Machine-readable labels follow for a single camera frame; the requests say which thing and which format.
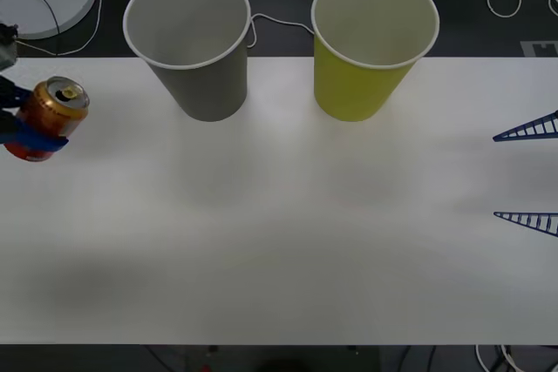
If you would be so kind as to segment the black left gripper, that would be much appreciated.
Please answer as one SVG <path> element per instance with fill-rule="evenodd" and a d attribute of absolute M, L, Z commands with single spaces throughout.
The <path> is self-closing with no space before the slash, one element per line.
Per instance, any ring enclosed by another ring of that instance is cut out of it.
<path fill-rule="evenodd" d="M 16 85 L 8 78 L 0 77 L 0 132 L 1 143 L 18 143 L 32 150 L 59 151 L 69 142 L 66 137 L 49 137 L 31 128 L 3 110 L 21 107 L 31 96 L 32 91 Z"/>

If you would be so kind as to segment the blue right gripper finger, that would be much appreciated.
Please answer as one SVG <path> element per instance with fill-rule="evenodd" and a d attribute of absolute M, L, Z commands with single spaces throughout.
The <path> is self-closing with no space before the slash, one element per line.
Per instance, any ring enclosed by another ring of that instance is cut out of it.
<path fill-rule="evenodd" d="M 527 123 L 517 125 L 493 137 L 494 142 L 506 142 L 529 139 L 556 139 L 557 111 Z"/>
<path fill-rule="evenodd" d="M 494 212 L 493 215 L 521 227 L 557 236 L 558 213 Z"/>

